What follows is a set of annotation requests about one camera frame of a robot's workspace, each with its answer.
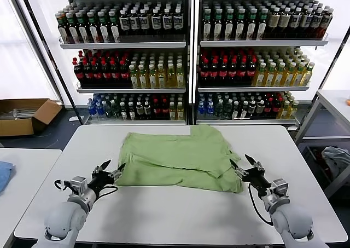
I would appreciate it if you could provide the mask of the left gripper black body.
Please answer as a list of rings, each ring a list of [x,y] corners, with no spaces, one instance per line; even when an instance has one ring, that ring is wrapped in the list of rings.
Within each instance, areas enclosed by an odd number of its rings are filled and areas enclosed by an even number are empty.
[[[99,195],[100,191],[108,184],[114,184],[114,177],[111,172],[93,172],[92,180],[87,184],[87,187],[93,190],[95,195]]]

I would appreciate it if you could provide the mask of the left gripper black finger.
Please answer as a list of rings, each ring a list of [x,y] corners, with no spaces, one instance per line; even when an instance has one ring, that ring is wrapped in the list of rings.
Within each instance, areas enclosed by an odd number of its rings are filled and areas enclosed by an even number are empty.
[[[125,163],[121,164],[116,170],[110,172],[108,176],[111,178],[119,178],[122,175],[124,167]]]
[[[103,162],[101,165],[98,165],[94,168],[94,170],[91,173],[91,176],[97,176],[100,171],[104,171],[108,165],[110,164],[111,160],[107,160]]]

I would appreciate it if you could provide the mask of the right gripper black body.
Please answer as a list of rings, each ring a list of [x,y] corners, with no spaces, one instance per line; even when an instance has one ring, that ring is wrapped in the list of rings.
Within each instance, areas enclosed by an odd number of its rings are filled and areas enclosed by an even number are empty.
[[[268,189],[271,187],[271,183],[264,177],[264,174],[265,170],[250,168],[245,170],[242,176],[242,181],[255,188],[259,197],[267,196]]]

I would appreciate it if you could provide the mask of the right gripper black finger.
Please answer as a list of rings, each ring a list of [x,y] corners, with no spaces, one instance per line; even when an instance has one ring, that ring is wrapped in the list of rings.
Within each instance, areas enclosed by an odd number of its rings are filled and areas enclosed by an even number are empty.
[[[249,164],[252,166],[251,168],[247,169],[246,172],[249,174],[264,174],[265,169],[262,166],[261,162],[256,161],[253,157],[245,154],[245,158],[248,160]]]
[[[234,172],[237,174],[237,176],[244,181],[248,175],[248,173],[243,170],[242,168],[240,168],[232,159],[229,159],[230,164],[232,166],[232,168],[234,169]]]

